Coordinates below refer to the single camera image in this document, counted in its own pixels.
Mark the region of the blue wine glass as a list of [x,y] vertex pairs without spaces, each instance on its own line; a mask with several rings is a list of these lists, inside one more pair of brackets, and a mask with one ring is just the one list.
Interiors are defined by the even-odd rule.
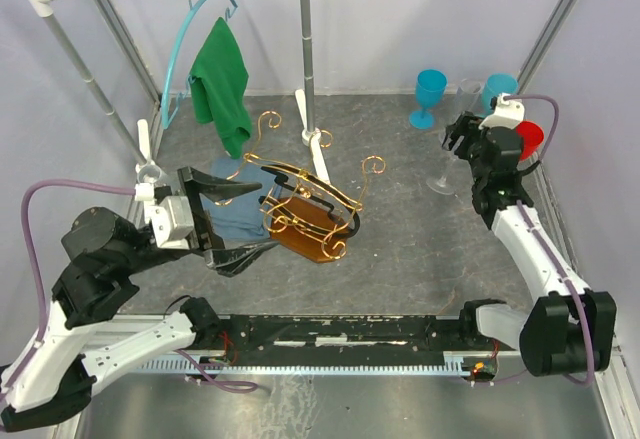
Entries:
[[490,75],[483,87],[481,94],[481,115],[487,116],[491,113],[491,101],[494,97],[502,93],[514,94],[517,92],[519,83],[515,77],[506,73],[494,73]]
[[418,74],[415,98],[419,109],[409,115],[409,123],[412,127],[427,130],[435,125],[432,109],[440,103],[447,84],[447,77],[440,70],[426,69]]

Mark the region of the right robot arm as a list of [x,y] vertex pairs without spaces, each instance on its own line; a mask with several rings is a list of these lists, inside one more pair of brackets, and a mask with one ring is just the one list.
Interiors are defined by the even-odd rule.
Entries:
[[469,164],[474,210],[509,252],[533,306],[521,313],[499,300],[468,301],[457,326],[459,341],[478,350],[498,340],[518,351],[535,377],[562,375],[590,385],[610,363],[616,302],[579,277],[540,223],[522,185],[523,137],[513,128],[486,128],[482,122],[462,113],[447,127],[444,146]]

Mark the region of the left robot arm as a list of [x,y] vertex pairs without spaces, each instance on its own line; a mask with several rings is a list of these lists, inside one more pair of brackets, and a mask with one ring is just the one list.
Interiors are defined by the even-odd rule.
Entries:
[[114,345],[89,350],[96,333],[138,292],[132,277],[197,255],[225,275],[244,249],[227,249],[202,203],[259,189],[255,182],[182,168],[173,190],[156,166],[144,167],[127,195],[144,206],[136,225],[104,207],[82,212],[63,237],[69,262],[51,289],[39,288],[39,324],[19,357],[1,370],[1,428],[15,433],[60,424],[82,412],[107,386],[149,360],[173,351],[227,346],[230,329],[210,303],[190,297],[149,328]]

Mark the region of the red wine glass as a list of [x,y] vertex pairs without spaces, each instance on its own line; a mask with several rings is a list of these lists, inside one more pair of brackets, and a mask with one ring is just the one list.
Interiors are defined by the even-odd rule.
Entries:
[[516,128],[516,132],[523,139],[523,149],[520,161],[531,157],[544,141],[544,130],[535,122],[523,120]]

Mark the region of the clear wine glass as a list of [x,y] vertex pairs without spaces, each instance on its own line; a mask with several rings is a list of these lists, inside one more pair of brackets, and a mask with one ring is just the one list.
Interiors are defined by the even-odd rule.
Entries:
[[455,155],[451,155],[442,170],[442,172],[427,180],[427,186],[435,193],[451,196],[455,193],[455,188],[450,182],[450,175],[459,159]]
[[482,112],[480,97],[483,85],[484,83],[478,79],[464,79],[460,82],[455,97],[445,110],[442,129],[438,135],[441,147],[444,146],[447,137],[446,127],[455,123],[461,114],[470,112],[479,115]]
[[146,183],[151,184],[154,187],[165,186],[168,184],[167,174],[156,164],[147,163],[144,165],[137,165],[135,169],[136,181],[139,184]]

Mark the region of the blue wine glass front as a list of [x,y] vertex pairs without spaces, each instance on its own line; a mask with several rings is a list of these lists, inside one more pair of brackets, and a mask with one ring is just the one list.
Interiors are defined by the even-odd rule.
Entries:
[[418,74],[415,98],[419,109],[409,115],[409,123],[412,127],[427,130],[435,125],[432,109],[440,103],[447,84],[447,77],[440,70],[426,69]]

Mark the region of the clear wine glass front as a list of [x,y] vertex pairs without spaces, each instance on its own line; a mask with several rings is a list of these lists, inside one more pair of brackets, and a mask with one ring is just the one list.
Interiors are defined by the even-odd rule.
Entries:
[[442,172],[427,180],[427,186],[435,193],[451,196],[455,193],[455,188],[450,182],[450,175],[459,159],[455,155],[451,155],[442,170]]

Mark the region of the blue wine glass back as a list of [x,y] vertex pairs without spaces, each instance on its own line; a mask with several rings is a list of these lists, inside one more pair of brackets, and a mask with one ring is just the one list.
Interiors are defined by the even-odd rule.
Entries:
[[483,87],[481,94],[481,115],[487,116],[491,113],[491,101],[494,97],[502,93],[514,94],[517,92],[519,83],[515,77],[506,73],[494,73],[490,75]]

